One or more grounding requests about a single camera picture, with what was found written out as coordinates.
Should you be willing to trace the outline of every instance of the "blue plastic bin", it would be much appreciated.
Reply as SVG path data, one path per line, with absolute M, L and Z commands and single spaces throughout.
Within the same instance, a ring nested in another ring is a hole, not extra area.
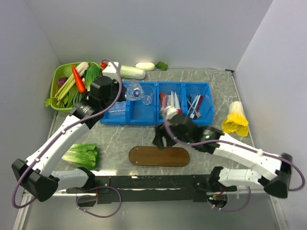
M 184 113 L 185 111 L 186 112 L 188 111 L 187 101 L 185 99 L 186 93 L 185 93 L 184 83 L 176 82 L 176 81 L 158 81 L 157 83 L 157 115 L 156 115 L 157 125 L 163 123 L 163 118 L 159 117 L 160 108 L 162 107 L 161 100 L 160 100 L 160 93 L 165 93 L 166 95 L 170 95 L 172 91 L 176 92 L 176 94 L 179 97 L 181 112 Z
M 150 126 L 156 123 L 156 84 L 155 82 L 140 81 L 141 86 L 151 86 L 154 90 L 153 102 L 145 105 L 141 100 L 126 102 L 125 114 L 114 114 L 106 112 L 100 119 L 101 124 L 107 125 L 142 125 Z
M 201 116 L 193 120 L 193 122 L 201 126 L 212 125 L 213 117 L 214 117 L 214 107 L 213 107 L 213 101 L 212 101 L 212 95 L 211 95 L 209 83 L 207 82 L 186 82 L 184 87 L 185 87 L 185 92 L 186 92 L 186 98 L 187 97 L 189 98 L 191 94 L 203 96 L 201 106 L 199 109 Z

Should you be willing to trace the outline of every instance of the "green plastic bowl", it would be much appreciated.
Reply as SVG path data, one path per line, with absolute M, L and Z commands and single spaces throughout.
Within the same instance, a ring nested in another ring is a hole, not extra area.
M 53 79 L 52 79 L 50 97 L 54 97 L 54 95 L 57 92 L 57 89 L 59 89 L 58 80 L 64 76 L 64 74 L 63 74 L 64 67 L 67 66 L 67 65 L 74 65 L 75 67 L 77 67 L 80 63 L 81 62 L 75 62 L 75 63 L 65 64 L 65 65 L 57 67 L 56 71 L 54 72 Z M 68 114 L 72 109 L 72 107 L 71 108 L 58 108 L 56 98 L 52 99 L 51 107 L 55 110 L 58 110 L 62 113 L 66 113 L 66 114 Z

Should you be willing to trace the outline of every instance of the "marble surface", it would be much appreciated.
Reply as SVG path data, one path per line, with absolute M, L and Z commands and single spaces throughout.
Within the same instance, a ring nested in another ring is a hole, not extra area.
M 199 71 L 151 71 L 144 81 L 198 81 L 209 82 L 213 103 L 213 126 L 220 128 L 228 115 L 231 102 L 238 101 L 235 86 L 229 71 L 199 70 Z M 58 113 L 52 132 L 55 132 L 66 114 Z M 250 136 L 245 138 L 236 134 L 232 136 L 246 144 L 252 145 Z M 135 166 L 130 163 L 128 153 L 134 146 L 152 146 L 154 139 L 153 126 L 107 126 L 99 122 L 76 143 L 97 143 L 100 149 L 100 162 L 93 170 L 96 175 L 183 175 L 183 174 L 209 174 L 214 166 L 223 166 L 232 169 L 245 168 L 235 161 L 212 156 L 208 153 L 198 152 L 191 147 L 185 148 L 190 154 L 190 162 L 185 167 L 149 167 Z M 61 160 L 56 171 L 71 170 L 75 166 Z

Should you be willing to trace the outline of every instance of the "brown wooden board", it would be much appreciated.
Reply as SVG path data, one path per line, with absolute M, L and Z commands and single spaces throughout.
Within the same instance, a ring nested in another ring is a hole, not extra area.
M 129 152 L 129 160 L 134 165 L 183 167 L 190 160 L 183 148 L 164 148 L 155 146 L 136 146 Z

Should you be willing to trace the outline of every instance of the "green lettuce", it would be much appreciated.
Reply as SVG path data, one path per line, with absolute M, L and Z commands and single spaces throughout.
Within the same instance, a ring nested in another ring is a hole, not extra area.
M 70 164 L 91 170 L 98 163 L 99 150 L 97 144 L 74 144 L 62 159 Z

